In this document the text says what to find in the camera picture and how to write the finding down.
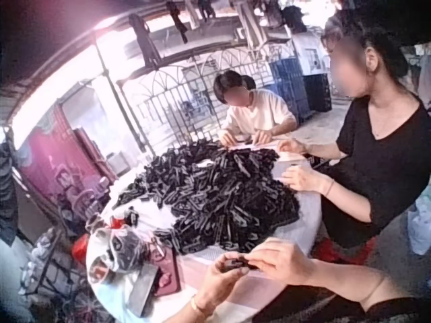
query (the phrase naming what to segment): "ceiling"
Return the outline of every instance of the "ceiling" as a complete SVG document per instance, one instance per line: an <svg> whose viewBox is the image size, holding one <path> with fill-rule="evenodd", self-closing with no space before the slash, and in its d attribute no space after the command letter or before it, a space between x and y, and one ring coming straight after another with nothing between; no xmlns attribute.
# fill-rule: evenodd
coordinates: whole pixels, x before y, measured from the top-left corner
<svg viewBox="0 0 431 323"><path fill-rule="evenodd" d="M219 7L227 0L213 2L218 2L216 7ZM398 30L403 43L431 39L431 29L426 27L429 11L424 9L427 1L363 2L373 5L362 9L360 15L371 24L378 22ZM41 79L35 81L33 75L56 52L103 19L145 5L163 7L164 0L0 0L0 126L25 99L22 94L29 86L40 84ZM61 62L51 59L50 66L45 66L44 73L38 77L43 79L55 71L64 62L65 55L62 53Z"/></svg>

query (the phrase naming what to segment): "black hair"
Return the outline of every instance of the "black hair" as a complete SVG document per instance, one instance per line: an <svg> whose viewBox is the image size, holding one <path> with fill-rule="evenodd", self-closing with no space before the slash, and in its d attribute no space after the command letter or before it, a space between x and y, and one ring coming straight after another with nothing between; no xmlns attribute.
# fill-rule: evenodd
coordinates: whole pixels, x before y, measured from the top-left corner
<svg viewBox="0 0 431 323"><path fill-rule="evenodd" d="M223 74L217 75L214 79L214 94L215 97L224 104L227 102L224 99L224 94L233 87L243 86L242 77L235 71L226 71Z"/></svg>
<svg viewBox="0 0 431 323"><path fill-rule="evenodd" d="M322 35L322 42L341 40L349 36L360 46L374 48L382 57L389 76L395 83L399 83L399 78L406 76L409 65L401 52L397 42L381 28L363 28L356 22L342 23L340 19L333 16L329 18L325 25L325 32Z"/></svg>
<svg viewBox="0 0 431 323"><path fill-rule="evenodd" d="M242 84L245 84L248 91L256 88L255 80L251 76L248 76L248 75L242 76Z"/></svg>

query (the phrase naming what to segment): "red object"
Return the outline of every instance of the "red object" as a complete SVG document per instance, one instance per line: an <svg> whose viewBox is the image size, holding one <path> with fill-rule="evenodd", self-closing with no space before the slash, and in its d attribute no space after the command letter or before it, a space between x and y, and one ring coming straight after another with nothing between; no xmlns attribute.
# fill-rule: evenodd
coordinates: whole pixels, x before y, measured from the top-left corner
<svg viewBox="0 0 431 323"><path fill-rule="evenodd" d="M150 262L160 269L158 286L154 295L164 296L176 293L180 290L180 279L178 277L178 268L176 266L176 257L172 248L161 246L165 255L160 255L159 251L154 248L151 250Z"/></svg>
<svg viewBox="0 0 431 323"><path fill-rule="evenodd" d="M72 246L72 257L79 263L86 265L87 247L90 240L89 234L84 234L81 238L75 241Z"/></svg>
<svg viewBox="0 0 431 323"><path fill-rule="evenodd" d="M360 249L354 257L346 257L342 254L338 254L334 250L333 242L329 238L324 238L316 245L313 256L326 262L336 262L338 260L342 260L348 264L363 265L370 256L370 253L373 251L375 243L376 238L372 238L367 241L365 246Z"/></svg>
<svg viewBox="0 0 431 323"><path fill-rule="evenodd" d="M113 229L120 229L125 223L124 214L117 214L110 217L110 227Z"/></svg>

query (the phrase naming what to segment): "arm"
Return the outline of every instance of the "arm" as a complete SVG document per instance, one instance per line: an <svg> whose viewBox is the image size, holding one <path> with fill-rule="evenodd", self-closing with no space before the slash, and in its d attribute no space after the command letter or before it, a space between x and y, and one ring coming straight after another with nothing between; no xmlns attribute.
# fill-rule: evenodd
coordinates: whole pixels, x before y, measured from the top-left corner
<svg viewBox="0 0 431 323"><path fill-rule="evenodd" d="M346 156L345 153L339 150L336 143L328 143L326 145L305 145L305 152L325 159L341 159Z"/></svg>
<svg viewBox="0 0 431 323"><path fill-rule="evenodd" d="M296 120L294 118L287 118L281 124L277 124L271 129L272 137L289 133L296 129Z"/></svg>
<svg viewBox="0 0 431 323"><path fill-rule="evenodd" d="M271 115L275 126L269 130L257 130L253 144L266 144L272 141L274 136L289 133L297 128L295 116L289 111L283 98L270 91L265 91L265 99L271 109Z"/></svg>
<svg viewBox="0 0 431 323"><path fill-rule="evenodd" d="M245 258L273 279L289 285L327 288L359 302L364 310L409 296L376 269L308 259L296 245L276 238L269 238Z"/></svg>
<svg viewBox="0 0 431 323"><path fill-rule="evenodd" d="M273 92L267 92L269 105L276 125L271 129L272 136L284 135L296 130L295 116L290 112L288 105L281 96Z"/></svg>
<svg viewBox="0 0 431 323"><path fill-rule="evenodd" d="M235 136L241 134L240 127L236 121L232 107L228 109L226 119L222 124L222 128L218 132L218 137L223 146L234 146L236 144Z"/></svg>
<svg viewBox="0 0 431 323"><path fill-rule="evenodd" d="M339 150L336 143L329 143L326 145L306 145L300 143L296 139L287 139L280 141L278 144L279 151L289 151L291 153L299 153L325 158L325 159L341 159L346 156L345 153Z"/></svg>
<svg viewBox="0 0 431 323"><path fill-rule="evenodd" d="M371 204L365 196L348 190L326 175L318 174L322 181L322 184L317 186L320 194L358 221L371 222Z"/></svg>
<svg viewBox="0 0 431 323"><path fill-rule="evenodd" d="M191 302L189 302L181 311L164 321L164 323L204 323L206 319L207 315L193 309Z"/></svg>
<svg viewBox="0 0 431 323"><path fill-rule="evenodd" d="M243 267L225 272L226 261L238 259L240 256L237 252L227 252L215 260L209 266L203 284L193 299L164 323L202 323L210 317L228 298L238 280L249 271L248 268Z"/></svg>
<svg viewBox="0 0 431 323"><path fill-rule="evenodd" d="M336 183L329 176L304 166L289 167L281 176L279 180L291 189L318 192L358 221L371 222L370 201Z"/></svg>
<svg viewBox="0 0 431 323"><path fill-rule="evenodd" d="M305 285L327 288L350 301L360 303L365 311L376 303L409 296L376 269L320 260L313 262L315 270Z"/></svg>

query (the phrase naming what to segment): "gray object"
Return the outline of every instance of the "gray object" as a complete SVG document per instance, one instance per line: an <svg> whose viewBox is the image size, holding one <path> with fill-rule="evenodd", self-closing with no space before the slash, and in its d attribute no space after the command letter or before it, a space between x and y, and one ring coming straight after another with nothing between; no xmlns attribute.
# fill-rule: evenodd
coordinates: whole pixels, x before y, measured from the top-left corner
<svg viewBox="0 0 431 323"><path fill-rule="evenodd" d="M126 307L133 315L141 318L148 311L154 294L154 284L157 282L159 267L144 263L141 272L133 286Z"/></svg>

